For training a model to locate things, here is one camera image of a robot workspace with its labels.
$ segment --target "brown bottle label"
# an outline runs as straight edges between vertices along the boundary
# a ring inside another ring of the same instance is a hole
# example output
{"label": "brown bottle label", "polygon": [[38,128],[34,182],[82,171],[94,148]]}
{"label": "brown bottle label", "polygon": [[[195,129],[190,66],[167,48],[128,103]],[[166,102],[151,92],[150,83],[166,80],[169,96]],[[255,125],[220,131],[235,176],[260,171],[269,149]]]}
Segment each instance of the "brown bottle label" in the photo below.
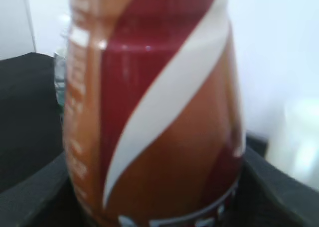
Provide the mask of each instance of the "brown bottle label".
{"label": "brown bottle label", "polygon": [[214,226],[242,162],[226,0],[71,0],[65,150],[99,224]]}

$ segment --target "white stripe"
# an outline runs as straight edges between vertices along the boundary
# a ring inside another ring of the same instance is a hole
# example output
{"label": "white stripe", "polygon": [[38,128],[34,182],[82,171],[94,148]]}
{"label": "white stripe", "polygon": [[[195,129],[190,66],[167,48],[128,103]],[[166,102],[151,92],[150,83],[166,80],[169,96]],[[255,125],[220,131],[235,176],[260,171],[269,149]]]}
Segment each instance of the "white stripe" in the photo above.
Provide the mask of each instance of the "white stripe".
{"label": "white stripe", "polygon": [[70,34],[70,41],[73,43],[86,48],[89,44],[90,32],[77,27],[76,25],[72,26],[71,34]]}
{"label": "white stripe", "polygon": [[229,33],[226,4],[214,1],[131,115],[106,177],[104,207],[120,175],[178,117],[218,62]]}

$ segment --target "white background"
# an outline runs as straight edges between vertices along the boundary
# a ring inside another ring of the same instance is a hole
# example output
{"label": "white background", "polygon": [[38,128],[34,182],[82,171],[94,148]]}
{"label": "white background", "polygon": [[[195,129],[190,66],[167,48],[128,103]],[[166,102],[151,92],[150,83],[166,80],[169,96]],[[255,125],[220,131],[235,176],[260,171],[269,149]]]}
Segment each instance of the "white background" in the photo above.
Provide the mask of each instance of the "white background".
{"label": "white background", "polygon": [[[1,23],[4,19],[8,23],[6,27],[18,29],[18,32],[12,30],[17,39],[11,41],[11,47],[15,46],[14,52],[18,54],[28,50],[28,45],[17,46],[17,40],[21,40],[17,34],[28,34],[28,28],[21,24],[17,28],[14,24],[22,21],[13,20],[3,6],[15,12],[18,9],[17,13],[23,13],[23,9],[10,0],[4,1],[0,0]],[[52,55],[60,42],[62,25],[58,16],[69,12],[68,0],[29,0],[29,3],[37,52]],[[267,137],[275,128],[286,100],[319,97],[319,2],[229,0],[229,13],[246,127]],[[0,43],[0,54],[3,50]]]}
{"label": "white background", "polygon": [[0,0],[0,60],[34,52],[25,0]]}

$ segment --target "black surface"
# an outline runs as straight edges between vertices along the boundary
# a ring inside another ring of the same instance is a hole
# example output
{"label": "black surface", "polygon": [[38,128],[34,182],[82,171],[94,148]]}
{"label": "black surface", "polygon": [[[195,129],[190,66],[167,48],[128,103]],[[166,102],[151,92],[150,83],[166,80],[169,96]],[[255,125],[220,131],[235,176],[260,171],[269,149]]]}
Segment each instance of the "black surface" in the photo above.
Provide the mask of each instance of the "black surface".
{"label": "black surface", "polygon": [[51,57],[0,61],[0,193],[62,152],[57,108]]}

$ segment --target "red stripe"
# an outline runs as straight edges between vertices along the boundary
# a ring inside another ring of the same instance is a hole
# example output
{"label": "red stripe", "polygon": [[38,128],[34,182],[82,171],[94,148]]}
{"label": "red stripe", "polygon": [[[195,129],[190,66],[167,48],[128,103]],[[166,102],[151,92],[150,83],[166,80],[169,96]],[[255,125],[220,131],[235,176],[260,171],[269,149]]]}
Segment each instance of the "red stripe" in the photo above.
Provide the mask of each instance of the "red stripe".
{"label": "red stripe", "polygon": [[212,2],[133,0],[120,17],[102,56],[102,185],[117,142],[134,108]]}

